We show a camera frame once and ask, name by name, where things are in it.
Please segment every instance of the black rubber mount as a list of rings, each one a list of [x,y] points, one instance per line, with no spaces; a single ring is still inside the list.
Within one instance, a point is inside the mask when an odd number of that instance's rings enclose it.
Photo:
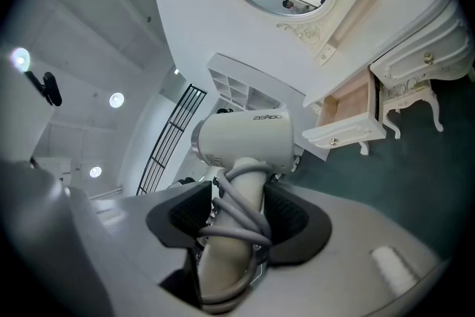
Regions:
[[[211,212],[210,181],[155,206],[145,219],[148,229],[166,247],[192,248]]]
[[[264,185],[264,214],[272,230],[268,265],[297,265],[317,255],[332,234],[330,217],[275,183]]]
[[[147,215],[148,228],[164,246],[191,249],[211,211],[209,181],[155,206]],[[264,214],[272,229],[270,266],[302,264],[317,255],[332,234],[330,217],[321,208],[280,188],[264,185]]]
[[[145,219],[147,227],[164,246],[186,248],[186,261],[159,285],[182,301],[201,309],[198,281],[196,238],[206,226],[211,212],[212,185],[210,181],[196,183],[182,193],[155,206]]]

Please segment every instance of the open drawer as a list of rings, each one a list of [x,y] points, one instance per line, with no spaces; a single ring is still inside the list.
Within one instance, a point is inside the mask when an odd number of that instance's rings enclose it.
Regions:
[[[365,68],[324,99],[317,126],[303,136],[321,148],[384,139],[382,107],[379,81]]]

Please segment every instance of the gray cable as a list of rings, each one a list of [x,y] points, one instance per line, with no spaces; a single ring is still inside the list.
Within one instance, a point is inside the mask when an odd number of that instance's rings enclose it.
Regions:
[[[236,188],[231,185],[230,181],[251,171],[264,171],[273,173],[273,169],[269,164],[256,163],[246,164],[237,168],[226,171],[221,169],[217,173],[217,178],[220,184],[220,189],[224,190],[230,198],[242,209],[239,210],[236,206],[221,199],[215,198],[213,204],[220,207],[222,210],[232,216],[243,228],[232,227],[203,227],[198,236],[217,236],[224,238],[234,238],[249,242],[250,244],[258,244],[262,247],[271,247],[272,232],[269,222],[264,215],[259,211],[254,210],[250,202],[243,197]],[[246,296],[246,290],[249,288],[255,272],[258,268],[258,260],[255,251],[252,250],[252,256],[249,260],[249,265],[243,277],[235,284],[231,285],[220,292],[201,295],[203,302],[203,310],[211,314],[220,314],[233,310]]]

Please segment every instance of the dark green carpet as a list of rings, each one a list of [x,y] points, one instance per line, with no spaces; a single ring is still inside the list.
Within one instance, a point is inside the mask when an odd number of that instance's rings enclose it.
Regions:
[[[451,255],[475,192],[475,83],[432,81],[443,132],[428,103],[418,101],[389,117],[400,140],[334,149],[326,162],[305,153],[285,182],[366,203],[412,232],[443,258]]]

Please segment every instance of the black metal railing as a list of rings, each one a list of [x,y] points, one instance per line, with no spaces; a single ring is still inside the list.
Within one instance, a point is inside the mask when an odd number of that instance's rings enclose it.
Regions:
[[[151,151],[136,195],[155,192],[175,147],[205,95],[205,91],[193,85],[183,93]]]

